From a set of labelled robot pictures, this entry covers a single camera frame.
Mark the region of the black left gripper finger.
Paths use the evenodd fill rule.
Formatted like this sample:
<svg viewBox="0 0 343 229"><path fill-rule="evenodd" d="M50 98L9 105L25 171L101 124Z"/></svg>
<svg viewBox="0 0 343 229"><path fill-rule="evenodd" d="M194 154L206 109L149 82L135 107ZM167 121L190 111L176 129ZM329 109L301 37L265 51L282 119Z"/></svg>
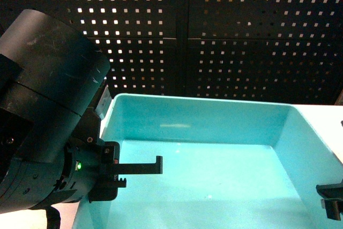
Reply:
<svg viewBox="0 0 343 229"><path fill-rule="evenodd" d="M114 180L115 188L126 188L126 178L116 178Z"/></svg>
<svg viewBox="0 0 343 229"><path fill-rule="evenodd" d="M155 163L118 164L117 174L162 174L163 157L156 156Z"/></svg>

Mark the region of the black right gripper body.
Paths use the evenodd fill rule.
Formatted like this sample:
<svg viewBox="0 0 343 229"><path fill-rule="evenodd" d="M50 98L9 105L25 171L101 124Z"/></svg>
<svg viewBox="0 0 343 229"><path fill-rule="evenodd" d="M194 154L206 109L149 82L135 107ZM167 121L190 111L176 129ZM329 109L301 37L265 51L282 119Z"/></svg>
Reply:
<svg viewBox="0 0 343 229"><path fill-rule="evenodd" d="M316 191L321 199L322 208L328 219L341 220L342 183L317 185Z"/></svg>

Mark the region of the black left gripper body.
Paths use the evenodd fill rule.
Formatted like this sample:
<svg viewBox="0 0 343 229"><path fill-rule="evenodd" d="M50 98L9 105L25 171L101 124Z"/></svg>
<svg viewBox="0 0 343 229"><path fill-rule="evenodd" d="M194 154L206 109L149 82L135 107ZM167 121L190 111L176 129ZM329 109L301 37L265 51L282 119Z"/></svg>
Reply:
<svg viewBox="0 0 343 229"><path fill-rule="evenodd" d="M66 165L55 190L56 203L75 203L86 197L89 202L112 201L117 197L117 175L105 175L107 164L117 164L118 142L84 142L70 137L64 148Z"/></svg>

